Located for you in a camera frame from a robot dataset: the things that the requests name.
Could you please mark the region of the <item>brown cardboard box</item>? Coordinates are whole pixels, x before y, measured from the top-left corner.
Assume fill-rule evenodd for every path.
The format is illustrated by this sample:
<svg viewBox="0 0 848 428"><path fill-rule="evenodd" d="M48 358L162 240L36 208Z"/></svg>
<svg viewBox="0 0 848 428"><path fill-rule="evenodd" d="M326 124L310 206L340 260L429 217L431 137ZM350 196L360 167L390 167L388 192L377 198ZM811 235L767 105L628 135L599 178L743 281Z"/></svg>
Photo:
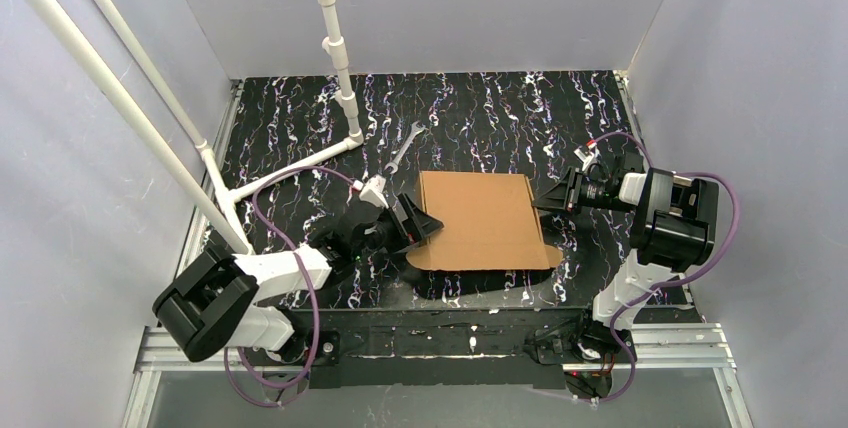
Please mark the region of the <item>brown cardboard box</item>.
<svg viewBox="0 0 848 428"><path fill-rule="evenodd" d="M562 251L544 241L524 174L422 171L423 210L443 228L406 255L424 271L549 271Z"/></svg>

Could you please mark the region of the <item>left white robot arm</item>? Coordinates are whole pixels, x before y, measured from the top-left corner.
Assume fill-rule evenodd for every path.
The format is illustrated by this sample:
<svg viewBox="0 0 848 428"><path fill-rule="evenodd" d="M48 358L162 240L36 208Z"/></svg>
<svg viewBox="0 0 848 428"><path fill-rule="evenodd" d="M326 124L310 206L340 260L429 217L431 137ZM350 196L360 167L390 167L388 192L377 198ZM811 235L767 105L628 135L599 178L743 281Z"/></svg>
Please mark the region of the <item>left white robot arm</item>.
<svg viewBox="0 0 848 428"><path fill-rule="evenodd" d="M295 329L263 301L320 290L347 277L360 259L405 254L443 227L407 194L388 207L355 201L294 250L242 255L219 245L205 249L158 295L152 312L191 362L225 348L278 351Z"/></svg>

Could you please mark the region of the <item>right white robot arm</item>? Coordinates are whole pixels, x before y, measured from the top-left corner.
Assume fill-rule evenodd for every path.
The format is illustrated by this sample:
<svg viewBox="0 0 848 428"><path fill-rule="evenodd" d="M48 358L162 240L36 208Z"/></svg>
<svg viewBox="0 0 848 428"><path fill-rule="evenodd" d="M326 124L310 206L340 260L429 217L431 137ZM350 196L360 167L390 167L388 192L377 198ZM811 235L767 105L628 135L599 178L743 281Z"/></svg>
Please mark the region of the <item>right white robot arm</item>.
<svg viewBox="0 0 848 428"><path fill-rule="evenodd" d="M582 208L633 214L630 251L612 281L589 308L566 327L566 338L543 337L540 357L570 348L586 361L616 356L630 333L646 294L691 266L707 262L715 246L719 186L702 178L645 168L633 151L618 155L611 170L578 153L583 165L565 175L533 201L534 208L573 215Z"/></svg>

